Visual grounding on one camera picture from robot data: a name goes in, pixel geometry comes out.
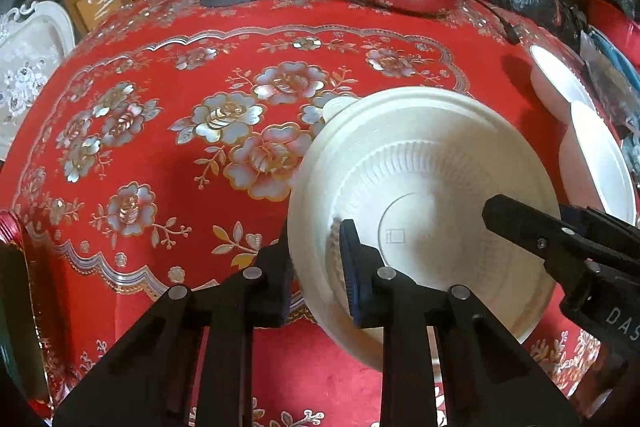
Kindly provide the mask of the red wedding plastic plate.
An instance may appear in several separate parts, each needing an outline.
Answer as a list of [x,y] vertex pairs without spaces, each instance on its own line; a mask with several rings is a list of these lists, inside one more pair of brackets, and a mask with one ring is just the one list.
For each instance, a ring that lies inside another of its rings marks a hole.
[[54,403],[20,224],[1,213],[1,396],[27,425],[52,421]]

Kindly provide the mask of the white plastic plate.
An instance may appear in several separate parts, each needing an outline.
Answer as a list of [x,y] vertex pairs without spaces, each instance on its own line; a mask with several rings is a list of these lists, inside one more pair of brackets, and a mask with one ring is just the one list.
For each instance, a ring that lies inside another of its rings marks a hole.
[[548,306],[552,278],[482,218],[497,194],[558,213],[548,173],[524,136],[484,104],[427,87],[332,98],[320,124],[297,170],[286,224],[304,298],[322,329],[359,362],[381,367],[381,331],[358,329],[349,314],[338,240],[349,219],[386,265],[440,291],[468,286],[525,340]]

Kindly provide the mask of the near white bowl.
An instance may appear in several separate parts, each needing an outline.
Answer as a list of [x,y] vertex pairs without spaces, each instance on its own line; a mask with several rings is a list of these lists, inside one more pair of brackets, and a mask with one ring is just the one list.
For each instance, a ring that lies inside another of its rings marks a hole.
[[636,196],[622,151],[608,126],[585,103],[570,103],[559,166],[570,205],[591,207],[636,224]]

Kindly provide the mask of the white bowl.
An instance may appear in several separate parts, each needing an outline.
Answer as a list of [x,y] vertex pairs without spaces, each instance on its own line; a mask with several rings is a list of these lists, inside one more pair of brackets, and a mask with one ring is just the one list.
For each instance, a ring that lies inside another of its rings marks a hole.
[[608,126],[585,103],[570,103],[559,166],[570,205],[591,207],[636,224],[636,196],[622,151]]
[[534,61],[530,84],[542,105],[558,121],[570,122],[573,102],[596,109],[580,79],[559,58],[536,44],[528,48],[528,54]]

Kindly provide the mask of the far white bowl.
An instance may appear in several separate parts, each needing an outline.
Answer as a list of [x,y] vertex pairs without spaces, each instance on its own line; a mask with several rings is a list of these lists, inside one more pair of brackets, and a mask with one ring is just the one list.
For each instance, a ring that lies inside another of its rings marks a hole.
[[558,121],[570,122],[573,102],[596,109],[580,79],[559,58],[536,44],[528,48],[528,54],[534,61],[530,84],[542,105]]

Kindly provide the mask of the red floral tablecloth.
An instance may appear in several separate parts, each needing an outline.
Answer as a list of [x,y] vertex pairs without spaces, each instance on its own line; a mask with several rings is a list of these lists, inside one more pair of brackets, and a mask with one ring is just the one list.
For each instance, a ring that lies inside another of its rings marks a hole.
[[565,129],[530,84],[533,44],[578,69],[547,29],[476,0],[436,18],[356,0],[139,0],[107,17],[58,66],[1,165],[53,416],[170,286],[216,286],[278,239],[332,98],[460,93],[513,124],[559,184]]

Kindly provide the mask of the white ornate chair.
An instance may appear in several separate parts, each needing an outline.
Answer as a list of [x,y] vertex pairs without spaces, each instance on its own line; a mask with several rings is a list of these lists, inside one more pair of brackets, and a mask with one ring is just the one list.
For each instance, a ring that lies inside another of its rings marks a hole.
[[41,90],[75,46],[72,21],[55,2],[35,1],[1,15],[2,158]]

